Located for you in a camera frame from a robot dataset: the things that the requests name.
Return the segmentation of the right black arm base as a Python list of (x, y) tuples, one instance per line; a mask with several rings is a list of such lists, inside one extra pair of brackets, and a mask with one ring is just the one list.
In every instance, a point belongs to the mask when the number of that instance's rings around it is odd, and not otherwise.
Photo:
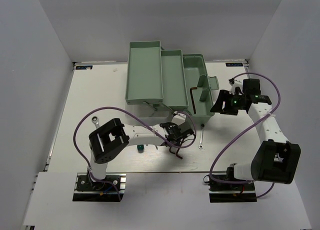
[(257, 202), (254, 183), (234, 184), (212, 180), (207, 174), (203, 183), (209, 186), (210, 203), (253, 203)]

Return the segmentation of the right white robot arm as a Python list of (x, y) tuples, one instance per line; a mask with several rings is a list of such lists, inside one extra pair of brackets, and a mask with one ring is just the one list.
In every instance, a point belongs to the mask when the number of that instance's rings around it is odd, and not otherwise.
[(291, 184), (301, 148), (298, 144), (291, 143), (281, 131), (274, 116), (276, 108), (272, 106), (270, 98), (261, 93), (260, 80), (247, 78), (239, 82), (231, 78), (229, 84), (231, 89), (219, 92), (211, 112), (236, 116), (240, 110), (244, 110), (253, 124), (239, 133), (223, 151), (252, 128), (257, 131), (260, 147), (252, 161), (232, 163), (227, 168), (225, 178), (210, 173), (210, 179), (226, 184), (233, 190), (255, 181)]

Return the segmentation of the large brown hex key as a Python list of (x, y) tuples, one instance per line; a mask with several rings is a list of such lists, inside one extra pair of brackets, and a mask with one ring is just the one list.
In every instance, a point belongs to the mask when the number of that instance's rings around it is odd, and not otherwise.
[(191, 87), (189, 92), (190, 92), (190, 98), (191, 98), (191, 103), (192, 103), (192, 109), (193, 109), (193, 113), (196, 114), (197, 110), (196, 110), (196, 105), (195, 105), (195, 100), (194, 100), (194, 96), (193, 96), (193, 91), (197, 90), (198, 88), (195, 87)]

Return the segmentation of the green plastic toolbox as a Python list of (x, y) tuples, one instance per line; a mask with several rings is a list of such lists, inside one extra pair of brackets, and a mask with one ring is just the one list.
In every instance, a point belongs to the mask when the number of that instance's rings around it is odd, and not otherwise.
[[(190, 88), (196, 107), (194, 114)], [(219, 89), (216, 76), (209, 76), (200, 53), (164, 49), (157, 41), (129, 44), (125, 101), (128, 106), (156, 112), (185, 111), (193, 121), (205, 124), (214, 116), (212, 92)]]

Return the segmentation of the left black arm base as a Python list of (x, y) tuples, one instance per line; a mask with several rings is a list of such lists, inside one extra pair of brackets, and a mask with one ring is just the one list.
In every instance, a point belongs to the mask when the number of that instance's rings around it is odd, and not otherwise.
[(124, 196), (126, 188), (125, 173), (107, 174), (105, 181), (112, 182), (118, 189), (120, 198), (115, 188), (104, 182), (90, 179), (87, 173), (78, 173), (73, 191), (73, 202), (114, 202), (119, 203)]

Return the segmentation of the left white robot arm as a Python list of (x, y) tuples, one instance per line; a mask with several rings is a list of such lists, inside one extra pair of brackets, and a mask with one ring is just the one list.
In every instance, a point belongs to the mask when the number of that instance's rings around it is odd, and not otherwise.
[(96, 130), (89, 135), (91, 156), (88, 183), (96, 190), (105, 186), (108, 163), (124, 148), (138, 145), (173, 145), (179, 149), (184, 140), (195, 135), (187, 121), (180, 124), (165, 122), (150, 128), (123, 124), (119, 118), (113, 118), (102, 126), (96, 116), (92, 117), (91, 121)]

